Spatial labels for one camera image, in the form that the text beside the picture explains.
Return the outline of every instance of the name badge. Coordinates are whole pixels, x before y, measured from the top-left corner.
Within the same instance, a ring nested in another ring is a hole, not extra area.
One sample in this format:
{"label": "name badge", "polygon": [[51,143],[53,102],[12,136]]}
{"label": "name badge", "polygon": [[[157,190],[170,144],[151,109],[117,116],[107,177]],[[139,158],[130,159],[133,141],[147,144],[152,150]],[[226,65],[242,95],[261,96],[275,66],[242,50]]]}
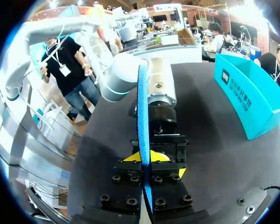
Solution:
{"label": "name badge", "polygon": [[64,75],[64,77],[67,77],[67,75],[70,74],[70,70],[68,69],[68,67],[66,67],[65,64],[61,66],[59,70]]}

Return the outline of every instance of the teal cardboard box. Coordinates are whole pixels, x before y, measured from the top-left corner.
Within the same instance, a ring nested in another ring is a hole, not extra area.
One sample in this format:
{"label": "teal cardboard box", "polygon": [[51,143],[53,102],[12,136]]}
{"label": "teal cardboard box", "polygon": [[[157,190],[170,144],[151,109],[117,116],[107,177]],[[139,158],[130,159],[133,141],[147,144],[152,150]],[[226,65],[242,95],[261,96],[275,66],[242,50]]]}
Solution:
{"label": "teal cardboard box", "polygon": [[237,112],[248,140],[280,124],[280,87],[253,61],[217,54],[214,78]]}

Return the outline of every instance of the yellow part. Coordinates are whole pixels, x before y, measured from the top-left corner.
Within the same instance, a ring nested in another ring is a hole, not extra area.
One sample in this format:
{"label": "yellow part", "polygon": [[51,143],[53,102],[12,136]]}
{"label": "yellow part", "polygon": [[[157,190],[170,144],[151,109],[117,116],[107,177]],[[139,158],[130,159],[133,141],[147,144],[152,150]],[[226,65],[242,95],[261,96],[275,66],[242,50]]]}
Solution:
{"label": "yellow part", "polygon": [[137,152],[130,157],[127,157],[124,161],[133,161],[136,160],[137,162],[141,161],[140,152]]}
{"label": "yellow part", "polygon": [[181,178],[182,175],[186,172],[186,169],[187,169],[187,168],[179,169],[178,175],[179,175],[180,178]]}
{"label": "yellow part", "polygon": [[[133,161],[133,160],[136,160],[138,162],[141,161],[140,152],[137,152],[137,153],[131,155],[130,157],[127,157],[124,161]],[[155,152],[153,150],[150,150],[150,161],[151,162],[156,162],[157,160],[159,160],[159,161],[170,161],[169,157],[166,156],[165,154],[158,153],[158,152]],[[186,168],[179,169],[178,175],[179,175],[180,178],[183,176],[185,171],[186,171]]]}

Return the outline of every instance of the ceiling light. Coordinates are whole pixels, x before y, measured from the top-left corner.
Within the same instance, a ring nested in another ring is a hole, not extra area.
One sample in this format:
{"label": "ceiling light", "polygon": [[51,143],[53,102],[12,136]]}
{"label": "ceiling light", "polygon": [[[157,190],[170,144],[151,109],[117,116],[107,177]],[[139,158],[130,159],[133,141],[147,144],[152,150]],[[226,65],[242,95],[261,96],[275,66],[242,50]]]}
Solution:
{"label": "ceiling light", "polygon": [[58,2],[58,0],[52,0],[50,2],[50,8],[56,8],[57,7],[57,2]]}

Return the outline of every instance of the white shirt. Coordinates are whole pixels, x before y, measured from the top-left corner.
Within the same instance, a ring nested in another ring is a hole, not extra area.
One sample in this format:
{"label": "white shirt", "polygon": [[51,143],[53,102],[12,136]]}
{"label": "white shirt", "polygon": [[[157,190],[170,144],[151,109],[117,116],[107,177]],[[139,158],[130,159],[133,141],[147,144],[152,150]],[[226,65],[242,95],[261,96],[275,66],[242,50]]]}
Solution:
{"label": "white shirt", "polygon": [[225,37],[226,42],[231,43],[232,45],[235,44],[233,38],[227,34],[227,36]]}
{"label": "white shirt", "polygon": [[208,44],[207,46],[204,47],[205,51],[212,51],[214,53],[216,53],[223,45],[224,42],[224,37],[223,35],[217,35],[215,36],[215,38],[213,39],[213,41]]}

